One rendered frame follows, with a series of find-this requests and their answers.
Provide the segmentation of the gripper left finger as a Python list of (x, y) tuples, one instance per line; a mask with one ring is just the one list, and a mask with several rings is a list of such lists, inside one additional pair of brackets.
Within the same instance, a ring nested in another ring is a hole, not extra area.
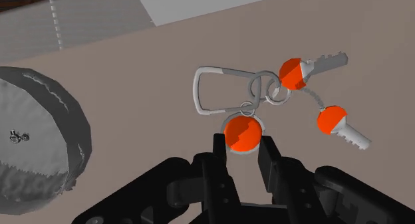
[(71, 224), (170, 224), (192, 203), (202, 204), (195, 224), (228, 224), (236, 218), (241, 204), (226, 168), (223, 134), (214, 134), (212, 152), (196, 154), (192, 162), (164, 160)]

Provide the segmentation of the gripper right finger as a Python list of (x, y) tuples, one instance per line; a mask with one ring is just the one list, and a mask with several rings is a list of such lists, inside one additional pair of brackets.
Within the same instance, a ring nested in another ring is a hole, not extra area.
[(291, 224), (415, 224), (415, 210), (336, 167), (309, 171), (282, 156), (270, 136), (261, 138), (258, 164), (272, 202), (287, 208)]

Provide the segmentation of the grey round bowl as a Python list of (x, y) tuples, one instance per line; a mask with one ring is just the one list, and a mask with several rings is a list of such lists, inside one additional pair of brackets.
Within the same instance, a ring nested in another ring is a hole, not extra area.
[(62, 85), (0, 66), (0, 214), (36, 211), (72, 190), (91, 153), (88, 120)]

